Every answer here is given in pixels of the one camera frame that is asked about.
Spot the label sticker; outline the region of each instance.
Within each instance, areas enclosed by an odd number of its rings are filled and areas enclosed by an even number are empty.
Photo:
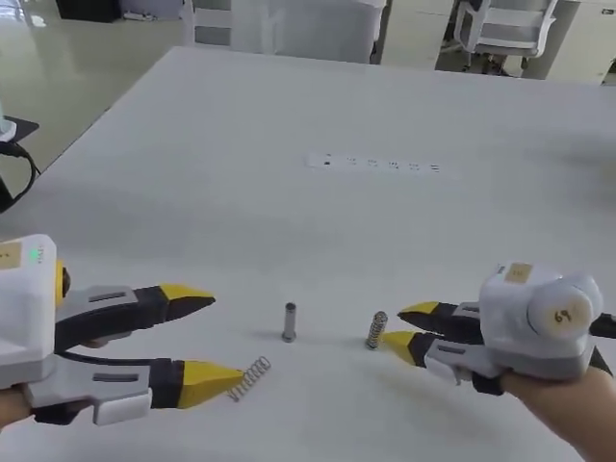
[[[554,306],[548,310],[548,325],[553,333],[565,333],[590,325],[592,309],[588,300],[572,296],[562,306]]]
[[[532,265],[528,263],[512,263],[504,277],[505,282],[525,284],[532,271]]]
[[[0,244],[0,270],[21,266],[21,243]]]

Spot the hand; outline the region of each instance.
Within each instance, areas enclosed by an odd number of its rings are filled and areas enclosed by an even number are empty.
[[[100,348],[106,344],[107,342],[95,341],[85,347]],[[0,390],[0,431],[7,425],[27,419],[30,415],[30,404],[18,386],[10,390]]]
[[[501,386],[585,460],[614,460],[616,387],[609,373],[591,367],[576,382],[547,382],[509,373]]]

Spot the electrical outlet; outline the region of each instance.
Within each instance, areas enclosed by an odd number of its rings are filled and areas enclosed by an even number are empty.
[[[406,161],[386,161],[382,159],[362,159],[352,156],[333,154],[309,154],[305,158],[306,166],[327,170],[341,171],[375,171],[382,173],[400,173],[411,175],[438,175],[442,168],[438,164],[418,164]]]

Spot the metal cylinder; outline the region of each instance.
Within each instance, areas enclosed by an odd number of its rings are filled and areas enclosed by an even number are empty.
[[[387,313],[384,311],[377,312],[372,318],[372,324],[370,325],[370,332],[368,333],[368,338],[366,339],[366,348],[368,349],[377,349],[378,342],[380,340],[381,334],[385,330],[385,325],[387,324]]]
[[[285,305],[285,329],[282,331],[282,340],[290,344],[295,340],[295,313],[297,307],[294,303]]]

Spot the coil spring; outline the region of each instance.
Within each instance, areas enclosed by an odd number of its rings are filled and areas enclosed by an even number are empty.
[[[369,349],[376,349],[378,347],[378,341],[381,334],[385,330],[387,324],[387,313],[379,311],[372,318],[372,324],[370,326],[370,332],[366,339],[366,347]]]
[[[244,372],[244,378],[240,385],[233,387],[227,392],[227,395],[238,402],[250,390],[255,383],[271,368],[271,362],[265,356],[259,357],[250,365]]]

